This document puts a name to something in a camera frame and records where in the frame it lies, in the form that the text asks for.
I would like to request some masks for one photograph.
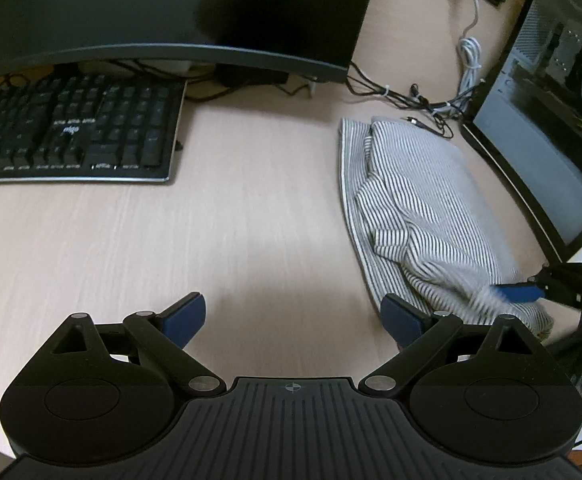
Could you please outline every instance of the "circular knob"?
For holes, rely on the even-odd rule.
[[[73,379],[46,394],[46,409],[66,420],[89,420],[106,415],[120,401],[120,390],[100,379]]]
[[[540,398],[528,384],[513,379],[475,381],[464,391],[464,400],[476,413],[495,420],[517,420],[530,415]]]

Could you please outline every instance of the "curved monitor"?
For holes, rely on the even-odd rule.
[[[582,0],[526,0],[466,124],[550,262],[582,248]]]
[[[343,81],[369,0],[0,0],[0,75],[181,59]]]

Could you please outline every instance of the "white cable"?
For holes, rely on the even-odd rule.
[[[462,67],[464,68],[457,89],[458,96],[463,95],[470,89],[474,88],[480,80],[480,69],[482,68],[480,59],[482,58],[482,48],[478,40],[474,37],[466,37],[468,32],[478,24],[478,20],[480,19],[480,3],[478,0],[473,0],[473,7],[475,9],[474,19],[471,25],[464,29],[457,44],[457,53],[462,61]],[[438,108],[434,111],[440,114],[447,114],[449,118],[454,118],[458,116],[458,110],[465,112],[468,109],[468,101],[469,100],[466,99],[464,102],[455,105],[455,107],[449,105]]]

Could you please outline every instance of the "striped towel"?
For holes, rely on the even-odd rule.
[[[514,314],[537,335],[552,319],[538,303],[508,303],[493,284],[523,280],[462,154],[405,121],[344,119],[340,186],[370,293],[471,324]]]

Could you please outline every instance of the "gray striped fabric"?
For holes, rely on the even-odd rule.
[[[514,314],[548,333],[541,305],[507,303],[490,287],[524,278],[458,148],[382,118],[344,119],[340,134],[344,214],[377,305],[393,292],[423,312],[472,324]]]

